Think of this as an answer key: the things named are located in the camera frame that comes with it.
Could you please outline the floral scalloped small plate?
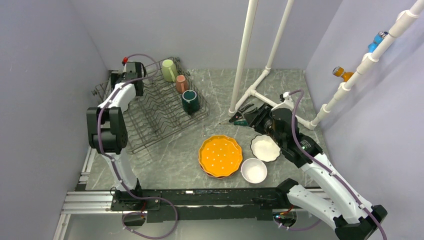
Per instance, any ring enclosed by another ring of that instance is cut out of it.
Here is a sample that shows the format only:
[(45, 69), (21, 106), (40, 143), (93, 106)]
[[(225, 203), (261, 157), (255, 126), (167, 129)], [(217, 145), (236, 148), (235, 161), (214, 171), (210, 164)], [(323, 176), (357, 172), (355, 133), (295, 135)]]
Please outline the floral scalloped small plate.
[(279, 146), (265, 134), (252, 139), (250, 149), (257, 159), (267, 163), (275, 161), (281, 155)]

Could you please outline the light green mug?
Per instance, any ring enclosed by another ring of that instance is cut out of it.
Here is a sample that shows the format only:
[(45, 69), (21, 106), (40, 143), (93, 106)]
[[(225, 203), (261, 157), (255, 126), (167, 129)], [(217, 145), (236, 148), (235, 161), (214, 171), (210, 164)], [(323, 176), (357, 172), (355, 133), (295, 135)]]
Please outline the light green mug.
[(176, 64), (171, 59), (165, 59), (161, 64), (161, 72), (165, 81), (176, 82), (176, 78), (179, 75)]

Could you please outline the grey wire dish rack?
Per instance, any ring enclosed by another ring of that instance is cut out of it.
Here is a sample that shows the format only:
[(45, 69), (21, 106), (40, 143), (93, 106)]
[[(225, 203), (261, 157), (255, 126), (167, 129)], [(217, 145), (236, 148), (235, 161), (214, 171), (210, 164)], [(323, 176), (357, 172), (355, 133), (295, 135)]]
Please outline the grey wire dish rack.
[[(144, 83), (143, 96), (137, 96), (129, 102), (128, 109), (123, 113), (128, 143), (125, 150), (129, 154), (135, 154), (146, 149), (167, 137), (180, 133), (187, 127), (200, 122), (210, 114), (209, 104), (195, 86), (191, 75), (181, 66), (177, 57), (170, 57), (176, 65), (177, 73), (184, 75), (188, 80), (189, 90), (197, 92), (200, 109), (188, 115), (182, 105), (182, 95), (177, 92), (176, 83), (165, 81), (162, 75), (162, 61), (149, 65), (143, 64), (146, 76), (141, 78)], [(95, 94), (103, 90), (100, 104), (112, 92), (111, 72), (123, 70), (111, 70), (109, 80), (96, 87)]]

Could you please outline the small red-brown mug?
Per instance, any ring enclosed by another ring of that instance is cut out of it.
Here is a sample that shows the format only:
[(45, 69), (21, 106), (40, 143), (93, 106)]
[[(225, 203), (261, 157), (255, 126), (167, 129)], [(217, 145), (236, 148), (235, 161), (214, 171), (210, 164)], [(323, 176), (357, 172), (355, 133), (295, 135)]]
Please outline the small red-brown mug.
[(189, 90), (189, 82), (184, 75), (181, 74), (176, 77), (175, 88), (179, 94)]

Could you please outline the white bowl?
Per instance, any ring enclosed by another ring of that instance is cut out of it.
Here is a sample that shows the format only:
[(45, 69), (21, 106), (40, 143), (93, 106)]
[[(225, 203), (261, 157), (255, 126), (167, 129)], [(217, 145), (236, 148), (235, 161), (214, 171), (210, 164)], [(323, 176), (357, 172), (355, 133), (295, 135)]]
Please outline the white bowl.
[(240, 168), (242, 177), (251, 184), (263, 182), (268, 174), (268, 170), (263, 161), (257, 158), (246, 159)]

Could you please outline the dark green mug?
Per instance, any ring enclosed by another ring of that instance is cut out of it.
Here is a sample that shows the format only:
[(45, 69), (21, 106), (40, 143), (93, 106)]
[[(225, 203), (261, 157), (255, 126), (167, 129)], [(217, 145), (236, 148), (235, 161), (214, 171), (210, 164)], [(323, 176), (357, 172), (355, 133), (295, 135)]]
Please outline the dark green mug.
[(199, 96), (195, 90), (188, 89), (184, 91), (181, 95), (181, 102), (184, 111), (189, 116), (191, 116), (201, 108)]

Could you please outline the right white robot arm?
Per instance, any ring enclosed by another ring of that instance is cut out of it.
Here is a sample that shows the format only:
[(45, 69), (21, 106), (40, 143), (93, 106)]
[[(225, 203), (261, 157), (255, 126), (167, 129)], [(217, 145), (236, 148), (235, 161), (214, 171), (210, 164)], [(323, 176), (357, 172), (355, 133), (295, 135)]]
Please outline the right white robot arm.
[(322, 198), (288, 178), (275, 188), (280, 207), (294, 205), (307, 210), (331, 227), (340, 240), (367, 240), (381, 230), (387, 210), (366, 200), (340, 176), (319, 144), (300, 132), (298, 119), (290, 109), (273, 109), (265, 103), (243, 117), (257, 133), (270, 137), (280, 153), (329, 197)]

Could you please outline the yellow polka dot plate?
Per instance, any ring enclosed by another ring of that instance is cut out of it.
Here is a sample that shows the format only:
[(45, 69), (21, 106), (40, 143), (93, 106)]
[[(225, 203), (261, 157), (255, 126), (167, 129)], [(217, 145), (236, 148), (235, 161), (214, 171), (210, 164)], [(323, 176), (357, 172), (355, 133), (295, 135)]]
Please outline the yellow polka dot plate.
[(241, 165), (243, 152), (237, 141), (226, 135), (214, 135), (206, 139), (198, 150), (199, 165)]

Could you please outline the red plate under yellow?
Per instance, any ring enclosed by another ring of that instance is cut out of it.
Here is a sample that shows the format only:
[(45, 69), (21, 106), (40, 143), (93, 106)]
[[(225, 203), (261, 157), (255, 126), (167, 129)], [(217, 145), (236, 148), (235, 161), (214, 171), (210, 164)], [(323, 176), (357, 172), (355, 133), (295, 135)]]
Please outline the red plate under yellow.
[(208, 176), (222, 179), (231, 177), (233, 174), (235, 174), (240, 169), (239, 165), (231, 165), (231, 164), (207, 164), (207, 165), (199, 165), (201, 170), (204, 171)]

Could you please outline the orange clamp on pipe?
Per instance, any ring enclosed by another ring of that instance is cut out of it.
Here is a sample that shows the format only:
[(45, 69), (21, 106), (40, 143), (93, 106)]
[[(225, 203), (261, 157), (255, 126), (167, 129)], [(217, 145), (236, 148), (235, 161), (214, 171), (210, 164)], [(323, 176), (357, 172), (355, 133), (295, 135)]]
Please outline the orange clamp on pipe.
[(341, 66), (337, 66), (333, 69), (332, 74), (336, 77), (342, 78), (344, 82), (347, 82), (354, 73), (345, 71)]

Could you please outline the blue clamp on pipe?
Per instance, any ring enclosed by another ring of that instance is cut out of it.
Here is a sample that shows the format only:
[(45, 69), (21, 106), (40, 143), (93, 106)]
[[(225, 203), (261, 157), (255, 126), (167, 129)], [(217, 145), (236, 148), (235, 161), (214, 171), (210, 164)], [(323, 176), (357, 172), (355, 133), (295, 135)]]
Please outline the blue clamp on pipe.
[(372, 43), (368, 45), (368, 52), (372, 53), (388, 34), (389, 33), (387, 31), (379, 31), (378, 34), (373, 38)]

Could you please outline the white PVC pipe diagonal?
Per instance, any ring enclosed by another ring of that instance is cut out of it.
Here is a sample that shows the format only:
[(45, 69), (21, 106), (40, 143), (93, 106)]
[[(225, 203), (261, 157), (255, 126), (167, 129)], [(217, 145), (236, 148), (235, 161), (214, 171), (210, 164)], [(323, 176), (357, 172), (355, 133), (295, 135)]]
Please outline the white PVC pipe diagonal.
[(362, 61), (349, 80), (347, 82), (342, 82), (339, 85), (332, 99), (328, 103), (323, 104), (319, 112), (316, 114), (316, 117), (306, 125), (308, 129), (315, 129), (322, 120), (328, 117), (335, 105), (351, 91), (352, 87), (357, 83), (361, 76), (365, 75), (374, 66), (374, 64), (379, 61), (380, 57), (387, 51), (393, 42), (398, 37), (402, 36), (402, 34), (404, 34), (405, 31), (420, 17), (423, 10), (424, 2), (422, 0), (417, 0), (409, 9), (398, 14), (396, 21), (388, 30), (388, 34), (383, 38), (381, 43), (377, 45), (373, 52), (364, 54)]

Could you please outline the black handled pliers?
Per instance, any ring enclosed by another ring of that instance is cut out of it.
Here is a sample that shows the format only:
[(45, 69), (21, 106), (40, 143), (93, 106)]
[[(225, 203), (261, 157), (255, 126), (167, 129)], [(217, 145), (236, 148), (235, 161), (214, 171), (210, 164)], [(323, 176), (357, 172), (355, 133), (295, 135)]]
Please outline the black handled pliers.
[(246, 104), (245, 106), (243, 106), (243, 107), (241, 107), (236, 113), (235, 113), (235, 115), (234, 116), (232, 116), (229, 120), (228, 120), (228, 122), (229, 123), (235, 123), (236, 121), (239, 121), (239, 120), (242, 120), (244, 117), (243, 117), (243, 113), (246, 111), (246, 110), (248, 110), (249, 108), (251, 108), (252, 106), (254, 106), (254, 104), (253, 103), (248, 103), (248, 104)]

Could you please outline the white PVC pipe frame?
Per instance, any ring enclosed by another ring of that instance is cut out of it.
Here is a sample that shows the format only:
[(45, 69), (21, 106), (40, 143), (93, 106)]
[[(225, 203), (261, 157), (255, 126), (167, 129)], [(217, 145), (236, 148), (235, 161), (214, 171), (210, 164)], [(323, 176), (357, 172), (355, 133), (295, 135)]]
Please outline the white PVC pipe frame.
[[(324, 7), (329, 0), (250, 0), (243, 26), (228, 115), (234, 116), (248, 98), (270, 105), (257, 87), (276, 68), (306, 69), (318, 47), (328, 20)], [(260, 75), (240, 93), (245, 68)]]

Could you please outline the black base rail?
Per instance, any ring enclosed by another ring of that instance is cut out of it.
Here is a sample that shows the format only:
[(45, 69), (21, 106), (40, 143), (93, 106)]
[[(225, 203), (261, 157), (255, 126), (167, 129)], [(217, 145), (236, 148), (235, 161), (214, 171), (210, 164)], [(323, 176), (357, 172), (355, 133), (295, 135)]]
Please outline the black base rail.
[(142, 199), (112, 193), (112, 212), (140, 212), (148, 223), (184, 220), (271, 221), (292, 207), (275, 187), (143, 189)]

